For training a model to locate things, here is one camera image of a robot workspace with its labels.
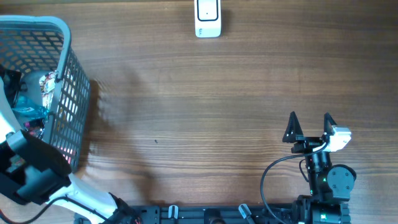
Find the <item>item in basket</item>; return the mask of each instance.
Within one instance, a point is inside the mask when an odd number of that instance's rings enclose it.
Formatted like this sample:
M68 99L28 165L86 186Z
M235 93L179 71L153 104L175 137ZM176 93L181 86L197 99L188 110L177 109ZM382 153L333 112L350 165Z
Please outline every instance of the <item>item in basket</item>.
M68 72L67 72L67 78L69 78L70 80L73 80L73 75L71 75L69 68L68 68Z
M30 131L35 128L44 128L44 120L43 119L35 119L32 121L28 121L24 123L24 127L27 131Z
M29 131L29 134L35 138L43 139L44 128L34 128Z
M36 119L24 123L26 131L29 132L31 136L38 139L42 139L44 135L44 119Z
M30 120L47 119L47 116L49 114L48 109L35 104L31 99L26 96L18 96L17 103L12 110Z
M43 75L39 79L39 85L42 92L43 106L49 110L55 89L55 72L48 72Z

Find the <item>wire basket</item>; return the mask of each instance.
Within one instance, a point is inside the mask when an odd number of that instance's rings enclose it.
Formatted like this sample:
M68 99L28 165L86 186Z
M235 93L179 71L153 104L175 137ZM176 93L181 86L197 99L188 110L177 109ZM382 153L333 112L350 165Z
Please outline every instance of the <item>wire basket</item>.
M43 141L76 171L90 101L90 82L71 48L69 27L56 17L0 16L0 64L22 75L55 71Z

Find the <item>white device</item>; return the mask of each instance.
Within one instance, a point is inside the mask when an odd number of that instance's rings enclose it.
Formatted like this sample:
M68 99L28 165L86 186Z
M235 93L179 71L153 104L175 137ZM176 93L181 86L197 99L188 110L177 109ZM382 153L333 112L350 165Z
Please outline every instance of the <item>white device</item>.
M80 180L74 174L69 174L69 179L72 184L68 187L62 187L52 194L48 203L57 197L67 196L68 198L74 199L90 209L95 209L105 218L111 217L113 212L118 208L116 202L109 193L95 189L86 182ZM59 205L83 215L90 220L91 224L103 223L105 221L99 216L65 200L58 200L54 203L54 205Z
M2 143L6 140L8 133L15 133L21 130L21 126L8 104L2 78L0 78L0 105L0 143Z
M218 37L221 34L221 0L194 0L195 34Z
M349 140L351 140L351 131L349 128L344 126L332 125L333 135L330 136L329 143L323 152L336 152L343 149ZM312 149L313 152L323 147L315 147Z

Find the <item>wood grain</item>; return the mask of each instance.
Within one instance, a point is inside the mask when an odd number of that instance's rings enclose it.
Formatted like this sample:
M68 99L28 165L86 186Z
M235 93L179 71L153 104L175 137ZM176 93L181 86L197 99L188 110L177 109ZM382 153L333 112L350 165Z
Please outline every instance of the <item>wood grain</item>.
M130 204L257 204L262 171L290 154L282 143L289 113L306 135L319 136L329 112L353 132L332 155L358 173L353 223L396 223L397 3L225 0L222 7L216 39L195 37L191 1L0 13L54 15L70 26L93 87L78 175L97 188ZM309 193L298 161L270 171L270 202ZM18 221L39 210L0 201ZM37 223L72 217L53 207Z

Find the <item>black cable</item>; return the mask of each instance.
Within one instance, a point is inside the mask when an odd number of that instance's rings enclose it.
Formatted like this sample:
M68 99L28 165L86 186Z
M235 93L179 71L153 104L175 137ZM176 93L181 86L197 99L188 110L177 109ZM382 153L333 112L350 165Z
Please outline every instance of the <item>black cable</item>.
M305 159L302 159L302 160L299 162L298 167L300 168L300 172L301 172L301 174L303 175L304 180L307 181L307 183L308 183L308 182L310 182L310 181L308 180L307 176L306 176L306 175L304 174L304 172L303 172L303 169L301 168L301 163L302 163L304 160L305 160Z
M261 193L261 198L262 201L264 202L264 206L268 209L269 213L276 219L278 220L278 222L281 222L282 224L286 224L286 222L283 222L280 218L276 217L276 215L274 214L274 212L272 212L271 208L269 207L267 201L266 201L266 196L264 195L264 179L266 178L267 172L269 171L269 169L271 169L275 164L288 160L288 159L294 159L294 158L298 158L298 157L303 157L303 156L312 156L318 152L321 152L322 150L326 149L327 145L329 143L329 140L325 141L325 143L323 144L322 148L313 151L313 152L309 152L306 154L299 154L299 155L293 155L293 156L286 156L283 158L280 158L276 161L274 161L273 163L271 163L264 171L264 173L262 174L261 177L261 184L260 184L260 193Z
M56 202L57 200L66 200L67 202L74 203L75 205L77 205L77 206L79 206L79 207L81 207L81 208L87 210L88 212L91 212L91 213L97 215L98 217L102 218L102 219L105 220L106 222L111 223L106 217L104 217L103 215L99 214L95 209L94 209L94 210L93 210L93 209L90 209L90 208L88 208L87 206L82 205L81 203L79 203L79 202L77 202L77 201L75 201L75 200L73 200L73 199L70 199L70 198L68 198L68 197L66 197L66 196L55 198L55 199L52 200L50 203L48 203L43 209L41 209L41 211L40 211L35 217L31 218L30 220L27 220L27 221L24 221L24 222L14 222L14 221L8 219L8 218L5 216L5 214L3 214L3 212L2 212L1 210L0 210L0 218L1 218L3 221L5 221L6 223L8 223L8 224L29 224L29 223L34 222L34 221L35 221L36 219L38 219L41 215L43 215L43 213L44 213L54 202Z

